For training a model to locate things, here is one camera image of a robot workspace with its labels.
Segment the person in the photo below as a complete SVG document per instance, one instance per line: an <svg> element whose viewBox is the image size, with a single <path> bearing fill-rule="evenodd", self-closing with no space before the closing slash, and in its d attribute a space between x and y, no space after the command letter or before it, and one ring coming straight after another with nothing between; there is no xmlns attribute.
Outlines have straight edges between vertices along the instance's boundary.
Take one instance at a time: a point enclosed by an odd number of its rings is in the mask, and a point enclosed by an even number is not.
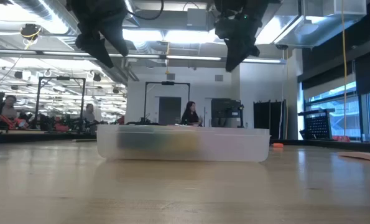
<svg viewBox="0 0 370 224"><path fill-rule="evenodd" d="M16 103L17 99L15 96L9 95L5 97L5 101L2 104L1 115L9 119L15 119L17 117L17 112L14 108L14 104Z"/></svg>
<svg viewBox="0 0 370 224"><path fill-rule="evenodd" d="M86 105L83 113L83 119L87 120L88 122L93 122L95 120L95 115L93 114L93 104L88 103Z"/></svg>
<svg viewBox="0 0 370 224"><path fill-rule="evenodd" d="M189 101L186 104L185 112L182 115L181 124L201 126L201 123L202 123L202 118L201 117L199 118L196 113L196 103L193 101Z"/></svg>

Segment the black rack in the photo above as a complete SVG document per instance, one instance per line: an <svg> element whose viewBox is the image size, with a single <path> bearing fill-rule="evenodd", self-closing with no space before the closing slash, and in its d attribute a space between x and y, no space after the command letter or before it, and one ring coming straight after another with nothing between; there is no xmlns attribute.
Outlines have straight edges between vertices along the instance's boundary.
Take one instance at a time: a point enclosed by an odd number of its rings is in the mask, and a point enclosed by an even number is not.
<svg viewBox="0 0 370 224"><path fill-rule="evenodd" d="M305 129L300 132L303 139L332 139L331 112L335 112L335 109L312 110L299 113L298 116L303 116L305 122Z"/></svg>
<svg viewBox="0 0 370 224"><path fill-rule="evenodd" d="M286 103L286 100L254 102L254 128L270 129L271 139L279 139L279 136L280 139L285 139Z"/></svg>

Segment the cable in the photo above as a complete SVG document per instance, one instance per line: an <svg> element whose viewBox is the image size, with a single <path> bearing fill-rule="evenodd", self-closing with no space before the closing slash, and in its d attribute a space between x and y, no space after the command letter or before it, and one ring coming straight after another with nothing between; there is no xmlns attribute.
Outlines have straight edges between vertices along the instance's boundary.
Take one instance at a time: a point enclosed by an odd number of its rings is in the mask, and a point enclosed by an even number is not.
<svg viewBox="0 0 370 224"><path fill-rule="evenodd" d="M33 41L33 38L38 34L32 34L32 38L30 40L30 42L26 45L26 47L24 48L24 50L27 50L30 46L31 46L31 42ZM0 82L4 80L5 77L7 77L10 72L15 68L16 64L19 62L19 60L22 58L22 55L19 56L19 58L16 60L16 62L13 64L13 66L11 67L11 69L9 69L9 71L0 79Z"/></svg>
<svg viewBox="0 0 370 224"><path fill-rule="evenodd" d="M189 2L186 2L186 4L183 6L182 11L184 11L184 10L185 10L185 8L186 8L187 4L189 4L189 3L192 3L193 5L195 5L195 6L197 7L197 9L200 9L200 7L198 7L196 3L194 3L193 1L189 1Z"/></svg>
<svg viewBox="0 0 370 224"><path fill-rule="evenodd" d="M345 91L344 91L344 137L346 136L346 84L348 82L348 68L346 66L346 38L345 38L345 19L344 19L344 0L341 6L342 19L342 49L344 55Z"/></svg>
<svg viewBox="0 0 370 224"><path fill-rule="evenodd" d="M162 11L164 11L164 0L161 0L161 9L160 9L160 12L154 16L154 17L151 17L151 18L146 18L146 17L143 17L143 16L138 16L137 14L133 13L133 12L130 12L128 9L127 9L127 12L131 15L133 15L134 17L136 18L140 18L140 19L143 19L143 20L155 20L156 18L160 17L161 14L162 14Z"/></svg>
<svg viewBox="0 0 370 224"><path fill-rule="evenodd" d="M284 79L282 82L282 102L280 103L280 123L279 123L279 139L282 135L282 122L283 122L283 101L284 101Z"/></svg>

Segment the translucent plastic bin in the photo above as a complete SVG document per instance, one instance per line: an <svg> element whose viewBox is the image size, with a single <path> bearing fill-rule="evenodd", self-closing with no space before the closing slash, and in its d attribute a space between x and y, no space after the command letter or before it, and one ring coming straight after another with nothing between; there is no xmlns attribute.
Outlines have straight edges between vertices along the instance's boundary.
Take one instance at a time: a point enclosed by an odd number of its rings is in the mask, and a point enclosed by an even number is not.
<svg viewBox="0 0 370 224"><path fill-rule="evenodd" d="M98 125L107 159L254 161L267 159L268 129Z"/></svg>

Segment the wooden tabletop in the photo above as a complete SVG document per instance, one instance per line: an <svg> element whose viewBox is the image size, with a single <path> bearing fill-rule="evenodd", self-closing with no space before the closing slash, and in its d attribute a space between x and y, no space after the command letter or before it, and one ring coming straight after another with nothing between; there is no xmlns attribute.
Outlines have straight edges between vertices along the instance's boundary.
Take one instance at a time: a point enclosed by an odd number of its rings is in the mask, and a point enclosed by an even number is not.
<svg viewBox="0 0 370 224"><path fill-rule="evenodd" d="M105 161L95 142L0 144L0 223L370 223L370 162Z"/></svg>

